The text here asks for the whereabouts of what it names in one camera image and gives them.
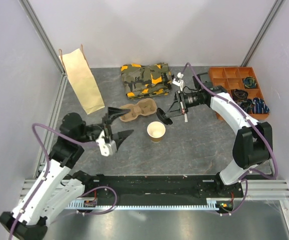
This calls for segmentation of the brown paper bag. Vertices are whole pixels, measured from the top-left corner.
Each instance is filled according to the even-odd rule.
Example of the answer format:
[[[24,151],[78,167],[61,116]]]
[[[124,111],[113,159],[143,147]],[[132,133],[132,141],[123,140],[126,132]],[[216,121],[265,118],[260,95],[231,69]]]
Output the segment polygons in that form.
[[[58,50],[59,59],[66,72],[69,83],[86,114],[105,107],[96,79],[84,54],[83,45],[71,53]]]

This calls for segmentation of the blue white striped sock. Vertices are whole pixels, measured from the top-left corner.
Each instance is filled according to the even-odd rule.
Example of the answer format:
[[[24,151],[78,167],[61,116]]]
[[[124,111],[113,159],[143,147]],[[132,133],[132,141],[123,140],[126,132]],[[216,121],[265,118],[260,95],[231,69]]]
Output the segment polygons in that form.
[[[251,112],[253,114],[268,114],[270,112],[270,108],[266,105],[262,98],[255,97],[252,100]]]

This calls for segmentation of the brown paper coffee cup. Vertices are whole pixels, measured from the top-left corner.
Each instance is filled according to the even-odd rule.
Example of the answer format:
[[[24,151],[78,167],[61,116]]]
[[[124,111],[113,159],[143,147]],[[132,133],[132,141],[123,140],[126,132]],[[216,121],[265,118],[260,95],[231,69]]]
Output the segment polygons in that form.
[[[166,133],[166,127],[160,121],[153,121],[147,126],[146,131],[151,141],[157,143],[163,139]]]

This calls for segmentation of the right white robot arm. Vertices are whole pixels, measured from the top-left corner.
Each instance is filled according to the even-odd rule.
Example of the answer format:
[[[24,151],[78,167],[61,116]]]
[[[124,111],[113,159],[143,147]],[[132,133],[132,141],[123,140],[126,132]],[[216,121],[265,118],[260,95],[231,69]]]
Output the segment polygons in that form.
[[[213,184],[214,193],[225,197],[231,192],[231,185],[241,181],[248,171],[271,159],[272,127],[268,122],[259,122],[246,113],[221,85],[202,82],[198,75],[193,78],[196,89],[190,92],[184,92],[183,89],[176,91],[168,111],[158,108],[156,115],[165,125],[171,125],[172,118],[186,116],[189,108],[207,105],[226,121],[235,133],[233,159],[216,174]]]

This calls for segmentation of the dark blue patterned sock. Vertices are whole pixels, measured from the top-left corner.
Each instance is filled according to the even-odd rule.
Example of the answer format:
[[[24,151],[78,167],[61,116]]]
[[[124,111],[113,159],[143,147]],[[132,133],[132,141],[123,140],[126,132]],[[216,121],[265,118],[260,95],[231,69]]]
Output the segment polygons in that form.
[[[240,108],[245,111],[247,114],[250,114],[252,113],[252,109],[253,109],[253,106],[254,106],[254,103],[251,99],[245,99],[245,100],[242,100],[242,101],[239,101],[237,103]]]

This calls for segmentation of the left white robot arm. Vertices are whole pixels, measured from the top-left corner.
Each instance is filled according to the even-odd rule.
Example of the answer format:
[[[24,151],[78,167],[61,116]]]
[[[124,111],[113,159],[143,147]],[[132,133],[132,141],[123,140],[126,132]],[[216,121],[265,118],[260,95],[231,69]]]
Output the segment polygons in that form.
[[[75,173],[62,190],[58,193],[54,191],[86,147],[98,147],[105,157],[118,151],[133,130],[113,133],[111,124],[129,112],[130,109],[108,107],[101,123],[91,125],[86,124],[78,113],[71,112],[62,119],[59,132],[43,124],[32,125],[33,133],[37,132],[36,127],[41,127],[58,138],[50,152],[44,146],[41,148],[46,164],[26,196],[12,211],[4,211],[0,215],[0,223],[8,231],[9,239],[43,239],[48,226],[71,201],[93,194],[94,184],[84,172]]]

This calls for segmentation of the cardboard cup carrier tray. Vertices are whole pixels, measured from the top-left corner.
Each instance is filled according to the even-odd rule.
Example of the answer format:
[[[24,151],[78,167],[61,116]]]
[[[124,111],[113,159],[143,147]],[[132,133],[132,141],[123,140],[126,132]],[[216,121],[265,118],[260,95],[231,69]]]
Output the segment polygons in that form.
[[[157,112],[157,104],[151,98],[145,98],[138,101],[136,104],[125,104],[120,107],[121,109],[128,109],[130,110],[128,113],[120,116],[120,120],[122,122],[131,122],[135,120],[138,116],[149,116],[153,115]]]

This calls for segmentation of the left aluminium frame post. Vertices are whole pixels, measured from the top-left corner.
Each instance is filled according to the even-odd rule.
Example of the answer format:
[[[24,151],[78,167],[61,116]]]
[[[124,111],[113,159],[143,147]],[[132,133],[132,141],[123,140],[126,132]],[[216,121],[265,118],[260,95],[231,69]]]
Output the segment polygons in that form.
[[[24,9],[26,15],[28,16],[30,22],[32,23],[33,27],[35,28],[38,36],[40,37],[43,45],[45,46],[46,50],[50,54],[53,62],[55,63],[57,69],[61,72],[62,75],[65,74],[65,69],[58,57],[58,54],[56,53],[55,48],[53,47],[46,31],[43,28],[43,25],[41,24],[36,12],[34,11],[34,8],[32,7],[29,0],[19,0],[19,3],[21,4],[22,8]]]

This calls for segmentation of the right aluminium frame post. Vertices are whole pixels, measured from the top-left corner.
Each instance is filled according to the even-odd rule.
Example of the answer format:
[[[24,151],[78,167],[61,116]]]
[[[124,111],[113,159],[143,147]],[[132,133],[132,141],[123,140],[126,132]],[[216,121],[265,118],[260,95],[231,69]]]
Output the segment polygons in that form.
[[[249,64],[257,48],[259,47],[260,43],[262,42],[263,38],[265,37],[271,24],[273,23],[275,17],[277,16],[278,12],[280,11],[284,3],[285,0],[274,1],[271,9],[269,10],[266,18],[264,19],[264,22],[262,23],[260,29],[258,30],[251,46],[249,47],[245,57],[243,58],[240,64],[241,67],[246,67]]]

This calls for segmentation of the camouflage folded cloth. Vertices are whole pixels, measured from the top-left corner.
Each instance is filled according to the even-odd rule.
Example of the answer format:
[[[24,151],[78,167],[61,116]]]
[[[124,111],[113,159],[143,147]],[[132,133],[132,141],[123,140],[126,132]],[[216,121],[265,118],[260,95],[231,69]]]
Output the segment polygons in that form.
[[[153,65],[125,64],[120,67],[121,80],[128,99],[168,95],[174,75],[167,63]]]

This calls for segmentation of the white wrapped straw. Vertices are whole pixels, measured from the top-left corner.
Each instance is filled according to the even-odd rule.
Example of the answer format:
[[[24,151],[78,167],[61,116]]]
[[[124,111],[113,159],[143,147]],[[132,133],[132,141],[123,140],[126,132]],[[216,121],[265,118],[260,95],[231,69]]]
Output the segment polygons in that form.
[[[184,121],[185,121],[185,123],[188,122],[188,115],[187,115],[187,113],[184,114]]]

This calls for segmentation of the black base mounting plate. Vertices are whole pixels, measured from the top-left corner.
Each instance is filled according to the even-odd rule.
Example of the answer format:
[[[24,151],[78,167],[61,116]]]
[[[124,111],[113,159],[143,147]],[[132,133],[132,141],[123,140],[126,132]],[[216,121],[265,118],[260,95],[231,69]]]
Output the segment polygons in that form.
[[[111,187],[115,191],[97,190],[99,206],[188,206],[204,205],[208,198],[228,199],[244,196],[242,185],[224,185],[216,175],[88,175],[78,171],[73,179],[85,184],[85,190]]]

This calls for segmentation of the dark brown rolled sock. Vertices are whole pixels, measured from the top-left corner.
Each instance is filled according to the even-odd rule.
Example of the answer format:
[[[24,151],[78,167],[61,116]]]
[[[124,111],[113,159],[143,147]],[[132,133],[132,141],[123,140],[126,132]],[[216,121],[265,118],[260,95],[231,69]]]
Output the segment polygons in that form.
[[[240,102],[248,99],[248,92],[242,89],[232,89],[231,96],[235,102]]]

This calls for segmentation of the aluminium frame post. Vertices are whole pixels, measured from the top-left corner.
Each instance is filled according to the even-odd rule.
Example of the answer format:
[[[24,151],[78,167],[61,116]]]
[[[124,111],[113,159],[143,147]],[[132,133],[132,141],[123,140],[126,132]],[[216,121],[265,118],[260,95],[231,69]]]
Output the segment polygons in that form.
[[[271,9],[269,10],[266,18],[264,19],[264,22],[262,23],[260,29],[258,30],[251,46],[249,47],[245,57],[243,58],[240,64],[241,67],[246,67],[249,64],[257,48],[259,47],[260,43],[262,42],[263,38],[265,37],[271,24],[273,23],[275,17],[277,16],[278,12],[280,11],[284,3],[285,0],[274,1]]]
[[[28,16],[30,22],[32,23],[33,27],[35,28],[38,36],[40,37],[43,45],[45,46],[46,50],[50,54],[53,62],[55,63],[57,69],[61,72],[62,75],[65,74],[65,69],[58,57],[58,54],[56,53],[55,48],[53,47],[46,31],[43,28],[43,25],[41,24],[36,12],[34,11],[34,8],[32,7],[29,0],[19,0],[19,3],[21,4],[22,8],[24,9],[26,15]]]

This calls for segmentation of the black plastic cup lid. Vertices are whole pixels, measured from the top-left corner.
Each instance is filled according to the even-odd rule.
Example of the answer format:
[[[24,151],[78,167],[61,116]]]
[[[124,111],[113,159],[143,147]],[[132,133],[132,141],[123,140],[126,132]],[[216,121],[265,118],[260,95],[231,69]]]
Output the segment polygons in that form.
[[[156,115],[163,124],[165,125],[173,124],[173,121],[170,118],[166,117],[166,113],[160,107],[157,108]]]

